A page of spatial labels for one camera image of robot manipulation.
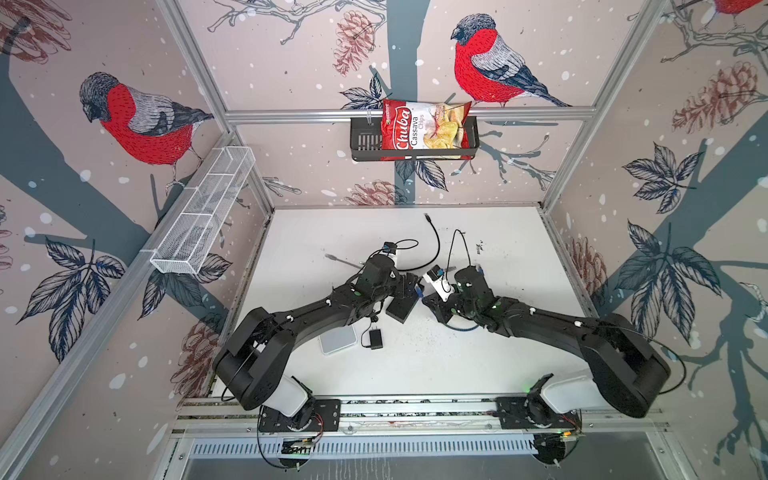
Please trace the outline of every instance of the wallpaper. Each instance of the wallpaper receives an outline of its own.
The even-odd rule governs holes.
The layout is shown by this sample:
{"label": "wallpaper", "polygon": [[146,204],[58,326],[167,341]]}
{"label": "wallpaper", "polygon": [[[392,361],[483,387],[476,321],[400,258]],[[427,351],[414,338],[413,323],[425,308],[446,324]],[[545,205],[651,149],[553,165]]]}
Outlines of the wallpaper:
{"label": "wallpaper", "polygon": [[[591,105],[643,4],[180,3],[230,110],[374,108],[363,105],[385,96],[483,106]],[[493,45],[491,55],[471,60]],[[366,100],[355,89],[368,89],[373,77],[382,90]]]}
{"label": "wallpaper", "polygon": [[219,335],[263,223],[245,187],[198,275],[152,271],[25,480],[150,477],[182,400],[207,394]]}
{"label": "wallpaper", "polygon": [[666,344],[701,478],[768,476],[768,8],[670,4],[553,212],[601,314]]}
{"label": "wallpaper", "polygon": [[0,0],[0,442],[220,132],[153,2]]}
{"label": "wallpaper", "polygon": [[494,204],[544,197],[580,121],[479,122],[471,161],[354,161],[349,124],[240,125],[276,207]]}

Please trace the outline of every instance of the white table surface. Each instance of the white table surface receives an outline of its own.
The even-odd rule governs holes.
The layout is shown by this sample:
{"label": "white table surface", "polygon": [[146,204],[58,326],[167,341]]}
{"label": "white table surface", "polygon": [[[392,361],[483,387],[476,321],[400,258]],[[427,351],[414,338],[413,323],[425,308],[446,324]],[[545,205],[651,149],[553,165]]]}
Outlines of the white table surface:
{"label": "white table surface", "polygon": [[[544,310],[582,315],[533,207],[350,208],[275,213],[238,322],[258,306],[277,312],[320,300],[355,273],[349,265],[326,259],[326,253],[358,263],[384,241],[415,238],[421,244],[402,251],[398,266],[426,262],[435,254],[436,244],[424,213],[440,234],[442,248],[436,263],[443,268],[451,234],[459,228],[466,234],[472,262],[482,265],[494,294]],[[479,254],[478,245],[482,247]],[[451,265],[467,265],[458,235]],[[431,292],[427,286],[425,293]],[[354,324],[358,339],[368,325],[368,319]],[[505,338],[482,329],[455,332],[437,323],[420,302],[405,324],[382,311],[377,325],[383,349],[370,350],[358,343],[326,356],[319,340],[312,339],[294,350],[285,373],[316,395],[416,395],[522,392],[547,373],[587,368],[578,357],[532,340]],[[454,317],[451,325],[473,323]],[[214,395],[219,396],[222,388],[217,381]]]}

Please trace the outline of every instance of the white wire mesh basket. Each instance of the white wire mesh basket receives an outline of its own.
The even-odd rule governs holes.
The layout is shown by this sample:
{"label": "white wire mesh basket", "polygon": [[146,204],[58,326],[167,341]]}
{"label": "white wire mesh basket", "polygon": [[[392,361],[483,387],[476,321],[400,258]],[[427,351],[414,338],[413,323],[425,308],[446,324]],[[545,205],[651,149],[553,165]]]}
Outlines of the white wire mesh basket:
{"label": "white wire mesh basket", "polygon": [[224,147],[150,261],[162,273],[198,273],[255,158],[249,147]]}

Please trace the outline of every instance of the chip bag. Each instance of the chip bag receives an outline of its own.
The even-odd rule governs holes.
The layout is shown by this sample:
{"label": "chip bag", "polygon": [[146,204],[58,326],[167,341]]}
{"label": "chip bag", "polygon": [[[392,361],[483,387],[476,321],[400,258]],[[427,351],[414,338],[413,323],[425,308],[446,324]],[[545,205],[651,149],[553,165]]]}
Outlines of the chip bag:
{"label": "chip bag", "polygon": [[[384,100],[382,148],[384,150],[421,150],[469,148],[464,122],[471,103],[425,104],[412,101]],[[461,155],[428,155],[417,158],[458,159]],[[382,157],[384,161],[405,157]]]}

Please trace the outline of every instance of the power adapter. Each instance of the power adapter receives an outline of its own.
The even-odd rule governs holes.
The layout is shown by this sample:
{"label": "power adapter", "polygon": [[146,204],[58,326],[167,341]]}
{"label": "power adapter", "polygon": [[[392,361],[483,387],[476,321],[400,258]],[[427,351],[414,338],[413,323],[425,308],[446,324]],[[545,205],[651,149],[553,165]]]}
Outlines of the power adapter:
{"label": "power adapter", "polygon": [[370,330],[368,332],[368,338],[371,342],[370,348],[371,350],[376,350],[384,347],[384,343],[382,342],[382,331],[379,329]]}

